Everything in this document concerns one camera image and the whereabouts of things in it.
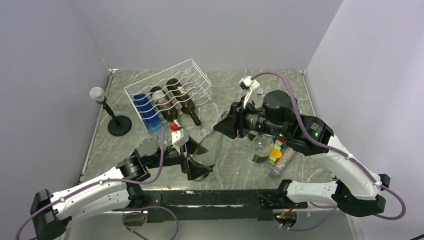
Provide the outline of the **black microphone on stand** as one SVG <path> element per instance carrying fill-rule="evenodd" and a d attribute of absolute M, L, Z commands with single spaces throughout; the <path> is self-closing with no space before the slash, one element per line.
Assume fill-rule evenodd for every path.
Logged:
<path fill-rule="evenodd" d="M 93 87 L 89 93 L 90 97 L 95 100 L 111 117 L 107 125 L 108 132 L 115 137 L 126 135 L 132 128 L 132 121 L 126 115 L 116 116 L 111 107 L 107 103 L 105 91 L 101 87 Z"/>

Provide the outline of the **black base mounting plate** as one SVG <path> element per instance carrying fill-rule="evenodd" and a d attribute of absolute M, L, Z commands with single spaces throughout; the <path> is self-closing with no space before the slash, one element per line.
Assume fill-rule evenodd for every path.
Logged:
<path fill-rule="evenodd" d="M 164 221 L 256 219 L 271 221 L 292 205 L 278 197 L 276 189 L 145 190 L 143 207 L 148 223 Z"/>

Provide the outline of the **clear bottle silver cap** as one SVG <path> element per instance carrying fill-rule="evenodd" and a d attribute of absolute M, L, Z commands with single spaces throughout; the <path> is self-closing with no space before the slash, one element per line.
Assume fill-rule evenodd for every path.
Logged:
<path fill-rule="evenodd" d="M 264 90 L 263 90 L 261 87 L 259 87 L 259 88 L 257 89 L 256 94 L 257 94 L 258 96 L 262 96 L 262 95 L 264 94 Z"/>

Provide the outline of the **labelled dark wine bottle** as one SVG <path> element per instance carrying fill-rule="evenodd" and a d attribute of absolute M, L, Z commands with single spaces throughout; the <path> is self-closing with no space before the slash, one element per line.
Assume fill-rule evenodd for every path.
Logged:
<path fill-rule="evenodd" d="M 151 88 L 149 93 L 151 94 L 151 99 L 155 103 L 155 106 L 159 109 L 163 118 L 166 121 L 181 127 L 182 125 L 178 120 L 179 113 L 164 90 L 159 86 L 154 86 Z"/>

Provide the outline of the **blue glass bottle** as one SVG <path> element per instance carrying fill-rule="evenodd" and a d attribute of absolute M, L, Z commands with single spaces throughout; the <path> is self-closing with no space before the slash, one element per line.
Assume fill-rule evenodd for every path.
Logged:
<path fill-rule="evenodd" d="M 133 96 L 133 103 L 148 133 L 156 140 L 161 139 L 164 125 L 150 98 L 144 93 L 136 94 Z"/>

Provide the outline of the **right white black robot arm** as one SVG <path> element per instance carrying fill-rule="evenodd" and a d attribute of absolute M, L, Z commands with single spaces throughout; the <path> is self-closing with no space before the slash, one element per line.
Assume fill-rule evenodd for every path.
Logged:
<path fill-rule="evenodd" d="M 267 93 L 260 108 L 243 100 L 232 103 L 228 115 L 213 128 L 230 139 L 242 138 L 250 131 L 283 137 L 289 148 L 336 176 L 336 180 L 325 183 L 282 180 L 275 196 L 283 208 L 303 202 L 321 203 L 354 217 L 381 214 L 385 209 L 386 200 L 380 192 L 389 186 L 390 177 L 373 173 L 335 152 L 342 144 L 333 130 L 315 116 L 296 119 L 293 101 L 282 90 Z"/>

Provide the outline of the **small clear round bottle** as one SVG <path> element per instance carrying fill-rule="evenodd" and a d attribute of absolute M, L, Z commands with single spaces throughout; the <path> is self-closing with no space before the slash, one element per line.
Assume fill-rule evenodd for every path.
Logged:
<path fill-rule="evenodd" d="M 269 134 L 259 134 L 252 140 L 251 160 L 255 164 L 268 161 L 274 149 L 274 137 Z"/>

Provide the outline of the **olive green wine bottle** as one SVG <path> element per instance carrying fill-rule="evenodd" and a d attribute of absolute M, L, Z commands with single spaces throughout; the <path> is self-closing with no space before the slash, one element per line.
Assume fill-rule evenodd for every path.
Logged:
<path fill-rule="evenodd" d="M 250 141 L 253 141 L 254 138 L 256 138 L 257 136 L 259 136 L 260 133 L 254 130 L 250 130 L 247 134 L 247 137 Z"/>

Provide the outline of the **dark green wine bottle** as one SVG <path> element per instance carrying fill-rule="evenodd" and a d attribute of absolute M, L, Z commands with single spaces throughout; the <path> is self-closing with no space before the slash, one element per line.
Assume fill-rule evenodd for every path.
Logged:
<path fill-rule="evenodd" d="M 181 111 L 184 114 L 188 114 L 193 120 L 196 126 L 200 126 L 202 124 L 198 115 L 195 113 L 195 103 L 191 99 L 191 96 L 184 89 L 183 85 L 176 78 L 171 78 L 166 82 L 167 90 L 175 97 L 175 99 L 181 105 Z"/>

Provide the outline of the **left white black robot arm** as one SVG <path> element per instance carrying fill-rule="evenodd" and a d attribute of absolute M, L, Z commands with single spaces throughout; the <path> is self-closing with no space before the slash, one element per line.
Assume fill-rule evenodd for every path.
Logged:
<path fill-rule="evenodd" d="M 102 175 L 66 190 L 40 190 L 30 214 L 37 240 L 55 240 L 72 224 L 111 210 L 139 209 L 144 201 L 141 186 L 153 183 L 149 169 L 180 165 L 189 180 L 200 177 L 203 166 L 194 156 L 211 150 L 192 138 L 177 140 L 177 146 L 159 144 L 148 138 L 133 153 Z"/>

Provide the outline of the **glitter filled tube bottle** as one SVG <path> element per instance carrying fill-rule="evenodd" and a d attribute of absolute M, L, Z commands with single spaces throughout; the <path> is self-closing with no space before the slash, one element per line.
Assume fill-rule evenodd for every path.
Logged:
<path fill-rule="evenodd" d="M 268 171 L 268 175 L 271 179 L 278 179 L 283 172 L 283 169 L 286 167 L 286 165 L 288 164 L 288 162 L 292 159 L 292 157 L 294 156 L 295 151 L 290 148 L 287 147 L 283 153 L 282 153 L 282 157 L 280 157 L 274 164 L 273 166 L 270 168 L 270 170 Z"/>

